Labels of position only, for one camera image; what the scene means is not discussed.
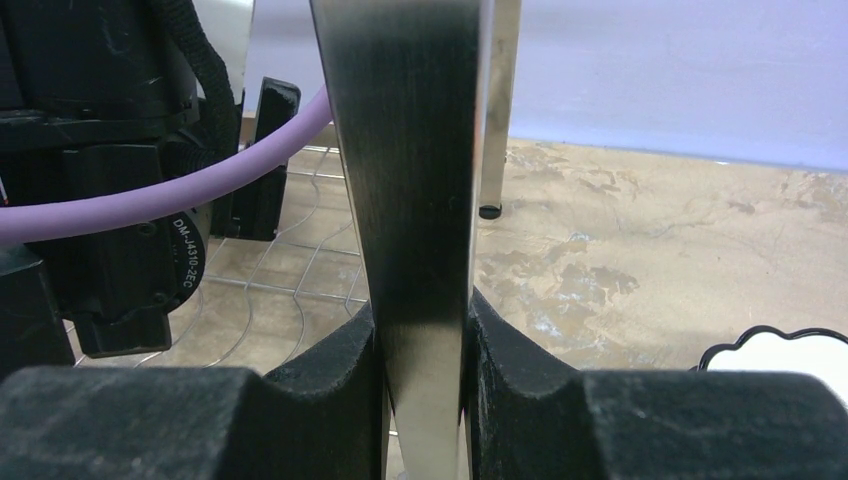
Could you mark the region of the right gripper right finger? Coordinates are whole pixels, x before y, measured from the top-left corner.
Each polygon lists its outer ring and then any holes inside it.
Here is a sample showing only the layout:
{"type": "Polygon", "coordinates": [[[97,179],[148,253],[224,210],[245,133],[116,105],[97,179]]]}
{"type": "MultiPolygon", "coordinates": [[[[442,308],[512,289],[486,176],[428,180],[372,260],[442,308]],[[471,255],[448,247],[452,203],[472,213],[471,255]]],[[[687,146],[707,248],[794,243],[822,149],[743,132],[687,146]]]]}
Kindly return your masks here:
{"type": "Polygon", "coordinates": [[[475,479],[843,479],[847,414],[790,373],[578,370],[471,301],[475,479]]]}

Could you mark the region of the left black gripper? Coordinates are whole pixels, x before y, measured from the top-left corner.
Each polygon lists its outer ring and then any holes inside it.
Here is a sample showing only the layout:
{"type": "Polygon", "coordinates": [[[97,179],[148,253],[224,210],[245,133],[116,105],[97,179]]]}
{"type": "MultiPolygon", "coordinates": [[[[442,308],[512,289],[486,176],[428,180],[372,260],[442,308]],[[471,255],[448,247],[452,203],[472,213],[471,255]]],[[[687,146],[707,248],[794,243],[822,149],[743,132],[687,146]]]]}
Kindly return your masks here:
{"type": "MultiPolygon", "coordinates": [[[[264,77],[254,117],[253,143],[264,139],[296,116],[300,89],[283,80],[264,77]]],[[[231,197],[228,237],[270,242],[278,233],[287,181],[288,158],[276,153],[263,163],[263,173],[231,197]]]]}

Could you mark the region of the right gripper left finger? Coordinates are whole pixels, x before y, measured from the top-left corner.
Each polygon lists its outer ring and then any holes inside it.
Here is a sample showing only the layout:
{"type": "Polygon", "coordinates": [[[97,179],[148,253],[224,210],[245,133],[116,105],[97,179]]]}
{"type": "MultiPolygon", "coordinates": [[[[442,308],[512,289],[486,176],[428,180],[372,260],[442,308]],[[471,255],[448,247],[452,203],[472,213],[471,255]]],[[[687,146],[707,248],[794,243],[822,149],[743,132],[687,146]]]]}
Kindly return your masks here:
{"type": "Polygon", "coordinates": [[[369,306],[260,375],[32,367],[1,387],[5,479],[380,479],[388,414],[369,306]]]}

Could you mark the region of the metal two-tier dish rack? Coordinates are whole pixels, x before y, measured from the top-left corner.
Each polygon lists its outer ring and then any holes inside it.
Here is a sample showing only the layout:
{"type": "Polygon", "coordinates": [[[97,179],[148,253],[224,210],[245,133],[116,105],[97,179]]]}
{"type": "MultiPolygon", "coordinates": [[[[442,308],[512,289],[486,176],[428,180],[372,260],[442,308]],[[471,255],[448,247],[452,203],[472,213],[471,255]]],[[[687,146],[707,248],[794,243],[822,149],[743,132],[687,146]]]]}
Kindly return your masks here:
{"type": "Polygon", "coordinates": [[[490,1],[315,1],[388,429],[413,479],[459,466],[490,1]]]}

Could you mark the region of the white fluted bowl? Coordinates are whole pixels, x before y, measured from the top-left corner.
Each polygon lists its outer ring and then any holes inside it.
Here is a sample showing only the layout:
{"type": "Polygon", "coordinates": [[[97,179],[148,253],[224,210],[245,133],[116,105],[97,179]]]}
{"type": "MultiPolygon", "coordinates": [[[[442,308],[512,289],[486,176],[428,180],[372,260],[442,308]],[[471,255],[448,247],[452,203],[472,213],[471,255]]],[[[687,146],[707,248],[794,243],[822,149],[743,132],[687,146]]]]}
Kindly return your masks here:
{"type": "Polygon", "coordinates": [[[805,374],[847,404],[847,336],[831,329],[810,327],[786,333],[757,325],[732,343],[709,347],[695,369],[805,374]]]}

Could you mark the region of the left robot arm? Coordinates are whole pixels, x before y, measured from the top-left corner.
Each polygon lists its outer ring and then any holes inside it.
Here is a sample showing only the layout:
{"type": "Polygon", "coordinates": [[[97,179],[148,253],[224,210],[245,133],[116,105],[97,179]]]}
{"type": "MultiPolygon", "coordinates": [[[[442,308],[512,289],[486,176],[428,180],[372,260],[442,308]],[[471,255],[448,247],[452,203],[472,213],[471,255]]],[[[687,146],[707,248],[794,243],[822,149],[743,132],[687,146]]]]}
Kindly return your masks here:
{"type": "MultiPolygon", "coordinates": [[[[250,1],[5,1],[1,205],[105,199],[240,143],[250,1]]],[[[1,373],[161,352],[212,238],[271,241],[278,166],[212,201],[102,233],[1,250],[1,373]],[[73,326],[76,339],[67,334],[73,326]]]]}

